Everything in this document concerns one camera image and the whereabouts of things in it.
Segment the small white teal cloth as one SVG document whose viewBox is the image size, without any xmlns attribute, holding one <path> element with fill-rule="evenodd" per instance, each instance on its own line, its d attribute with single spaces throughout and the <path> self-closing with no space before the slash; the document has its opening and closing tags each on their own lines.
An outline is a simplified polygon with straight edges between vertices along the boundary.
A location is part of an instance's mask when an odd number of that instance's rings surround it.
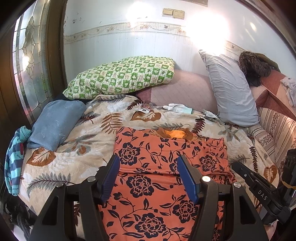
<svg viewBox="0 0 296 241">
<path fill-rule="evenodd" d="M 163 105 L 163 109 L 167 111 L 172 111 L 175 113 L 187 113 L 191 114 L 193 109 L 189 108 L 183 104 L 178 104 L 178 103 L 169 103 L 168 105 Z"/>
</svg>

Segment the small printed packet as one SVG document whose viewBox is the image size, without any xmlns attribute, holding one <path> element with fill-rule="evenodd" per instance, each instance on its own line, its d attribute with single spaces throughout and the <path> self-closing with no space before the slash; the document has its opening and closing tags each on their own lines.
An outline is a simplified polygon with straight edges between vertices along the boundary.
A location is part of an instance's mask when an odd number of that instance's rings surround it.
<svg viewBox="0 0 296 241">
<path fill-rule="evenodd" d="M 153 106 L 153 103 L 151 103 L 151 102 L 147 102 L 147 101 L 144 101 L 144 102 L 141 104 L 141 106 L 140 106 L 140 108 L 139 108 L 138 111 L 140 111 L 140 112 L 142 112 L 142 113 L 145 113 L 145 114 L 148 114 L 148 113 L 151 111 L 152 106 Z"/>
</svg>

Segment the blue folded towel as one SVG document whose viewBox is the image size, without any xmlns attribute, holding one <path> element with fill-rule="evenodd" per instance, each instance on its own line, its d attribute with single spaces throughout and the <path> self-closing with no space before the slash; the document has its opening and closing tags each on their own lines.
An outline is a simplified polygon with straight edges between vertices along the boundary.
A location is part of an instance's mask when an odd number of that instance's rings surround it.
<svg viewBox="0 0 296 241">
<path fill-rule="evenodd" d="M 84 114 L 86 105 L 78 100 L 48 103 L 32 127 L 27 148 L 43 147 L 55 152 Z"/>
</svg>

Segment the dark furry cushion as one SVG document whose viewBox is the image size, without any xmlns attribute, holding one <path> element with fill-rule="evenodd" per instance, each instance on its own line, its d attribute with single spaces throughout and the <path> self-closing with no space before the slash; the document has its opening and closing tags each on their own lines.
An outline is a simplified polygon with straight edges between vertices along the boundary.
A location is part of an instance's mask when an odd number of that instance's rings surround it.
<svg viewBox="0 0 296 241">
<path fill-rule="evenodd" d="M 240 70 L 251 87 L 259 87 L 261 78 L 269 77 L 272 70 L 280 72 L 278 64 L 261 53 L 243 51 L 238 58 Z"/>
</svg>

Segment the pink quilted mattress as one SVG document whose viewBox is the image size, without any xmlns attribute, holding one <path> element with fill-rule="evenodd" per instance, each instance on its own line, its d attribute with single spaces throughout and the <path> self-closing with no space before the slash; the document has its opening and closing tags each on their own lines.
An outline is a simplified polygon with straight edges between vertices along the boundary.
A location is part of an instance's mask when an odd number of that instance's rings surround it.
<svg viewBox="0 0 296 241">
<path fill-rule="evenodd" d="M 148 87 L 135 95 L 141 101 L 149 101 L 157 106 L 178 103 L 196 111 L 205 109 L 218 113 L 209 77 L 182 70 L 175 70 L 169 84 Z"/>
</svg>

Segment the beige wall switch plates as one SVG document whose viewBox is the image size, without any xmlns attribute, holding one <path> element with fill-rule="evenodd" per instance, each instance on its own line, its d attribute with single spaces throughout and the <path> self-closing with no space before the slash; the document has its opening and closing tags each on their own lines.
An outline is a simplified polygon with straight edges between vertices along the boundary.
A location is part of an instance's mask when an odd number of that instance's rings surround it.
<svg viewBox="0 0 296 241">
<path fill-rule="evenodd" d="M 170 16 L 175 19 L 183 20 L 185 18 L 185 12 L 177 9 L 163 8 L 163 16 Z"/>
</svg>

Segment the striped beige cushion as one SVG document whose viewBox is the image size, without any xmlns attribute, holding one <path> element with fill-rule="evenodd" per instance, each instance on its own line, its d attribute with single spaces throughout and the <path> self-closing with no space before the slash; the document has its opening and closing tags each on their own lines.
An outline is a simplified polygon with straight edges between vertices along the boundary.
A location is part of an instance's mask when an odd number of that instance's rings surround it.
<svg viewBox="0 0 296 241">
<path fill-rule="evenodd" d="M 259 108 L 260 121 L 248 128 L 279 170 L 288 150 L 295 149 L 295 120 L 269 108 Z"/>
</svg>

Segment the striped teal garment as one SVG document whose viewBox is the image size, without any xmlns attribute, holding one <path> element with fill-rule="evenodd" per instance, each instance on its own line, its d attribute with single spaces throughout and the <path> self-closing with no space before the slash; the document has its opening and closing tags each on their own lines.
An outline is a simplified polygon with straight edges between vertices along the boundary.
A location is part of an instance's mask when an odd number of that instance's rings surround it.
<svg viewBox="0 0 296 241">
<path fill-rule="evenodd" d="M 26 126 L 21 126 L 15 131 L 6 151 L 4 161 L 4 180 L 8 193 L 18 196 L 20 179 L 23 166 L 24 144 L 32 134 Z"/>
</svg>

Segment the small grey crumpled cloth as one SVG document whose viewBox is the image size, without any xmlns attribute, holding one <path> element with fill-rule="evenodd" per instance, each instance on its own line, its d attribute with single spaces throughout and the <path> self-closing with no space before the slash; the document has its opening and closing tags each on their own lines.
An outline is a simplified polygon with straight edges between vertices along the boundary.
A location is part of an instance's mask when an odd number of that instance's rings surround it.
<svg viewBox="0 0 296 241">
<path fill-rule="evenodd" d="M 218 116 L 217 115 L 215 115 L 214 113 L 212 113 L 212 112 L 210 112 L 210 111 L 208 111 L 208 110 L 203 110 L 203 114 L 206 116 L 206 117 L 208 117 L 208 118 L 217 118 L 218 119 Z"/>
</svg>

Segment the stained glass door panel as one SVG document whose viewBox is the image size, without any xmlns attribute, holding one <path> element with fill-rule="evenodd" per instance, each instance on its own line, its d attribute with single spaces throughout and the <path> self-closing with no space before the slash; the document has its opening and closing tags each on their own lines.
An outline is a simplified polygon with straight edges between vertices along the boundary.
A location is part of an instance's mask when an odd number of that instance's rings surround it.
<svg viewBox="0 0 296 241">
<path fill-rule="evenodd" d="M 16 88 L 31 125 L 53 100 L 46 66 L 46 20 L 50 1 L 38 0 L 16 20 L 12 58 Z"/>
</svg>

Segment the grey cloth on sofa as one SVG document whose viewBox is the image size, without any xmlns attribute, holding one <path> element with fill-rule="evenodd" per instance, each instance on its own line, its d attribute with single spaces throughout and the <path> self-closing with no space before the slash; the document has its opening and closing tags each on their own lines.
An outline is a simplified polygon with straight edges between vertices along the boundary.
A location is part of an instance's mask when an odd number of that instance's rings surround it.
<svg viewBox="0 0 296 241">
<path fill-rule="evenodd" d="M 284 77 L 281 84 L 286 88 L 286 95 L 291 107 L 296 105 L 296 80 L 290 77 Z"/>
</svg>

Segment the grey blue pillow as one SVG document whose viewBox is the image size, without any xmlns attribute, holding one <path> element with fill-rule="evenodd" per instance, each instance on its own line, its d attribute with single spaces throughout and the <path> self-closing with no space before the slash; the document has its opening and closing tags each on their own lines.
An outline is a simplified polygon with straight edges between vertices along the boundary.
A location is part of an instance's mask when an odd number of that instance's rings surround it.
<svg viewBox="0 0 296 241">
<path fill-rule="evenodd" d="M 204 50 L 199 54 L 207 68 L 222 122 L 243 127 L 258 124 L 256 103 L 238 62 L 224 54 L 212 55 Z"/>
</svg>

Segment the orange floral blouse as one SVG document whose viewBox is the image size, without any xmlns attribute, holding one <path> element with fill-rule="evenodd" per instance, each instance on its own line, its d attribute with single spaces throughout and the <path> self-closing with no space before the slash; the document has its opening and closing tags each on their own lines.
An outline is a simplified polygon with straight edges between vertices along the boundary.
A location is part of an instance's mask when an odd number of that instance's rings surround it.
<svg viewBox="0 0 296 241">
<path fill-rule="evenodd" d="M 219 184 L 235 178 L 222 138 L 177 131 L 121 128 L 114 153 L 120 169 L 101 207 L 110 240 L 188 240 L 199 206 L 187 196 L 177 170 L 184 155 L 190 165 Z"/>
</svg>

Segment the leaf pattern blanket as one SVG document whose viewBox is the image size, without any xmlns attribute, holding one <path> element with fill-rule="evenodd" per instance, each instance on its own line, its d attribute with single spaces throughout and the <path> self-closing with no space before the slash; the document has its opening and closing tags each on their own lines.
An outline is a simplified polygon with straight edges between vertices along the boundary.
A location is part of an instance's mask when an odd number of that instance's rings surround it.
<svg viewBox="0 0 296 241">
<path fill-rule="evenodd" d="M 67 139 L 53 152 L 43 147 L 26 150 L 20 182 L 20 199 L 39 213 L 58 182 L 78 184 L 107 164 L 114 153 L 116 133 L 121 128 L 177 131 L 186 129 L 205 138 L 222 138 L 227 160 L 240 161 L 266 178 L 279 183 L 276 165 L 248 129 L 211 120 L 199 111 L 175 113 L 154 106 L 148 114 L 139 110 L 140 100 L 129 95 L 99 95 Z M 234 182 L 243 179 L 233 172 Z"/>
</svg>

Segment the green checkered pillow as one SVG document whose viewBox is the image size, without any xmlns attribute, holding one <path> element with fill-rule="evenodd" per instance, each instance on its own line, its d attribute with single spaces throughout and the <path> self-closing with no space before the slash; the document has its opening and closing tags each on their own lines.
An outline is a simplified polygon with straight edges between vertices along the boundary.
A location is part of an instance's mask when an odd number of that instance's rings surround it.
<svg viewBox="0 0 296 241">
<path fill-rule="evenodd" d="M 63 94 L 70 100 L 94 99 L 99 94 L 127 94 L 168 84 L 175 61 L 169 57 L 134 56 L 105 63 L 79 73 Z"/>
</svg>

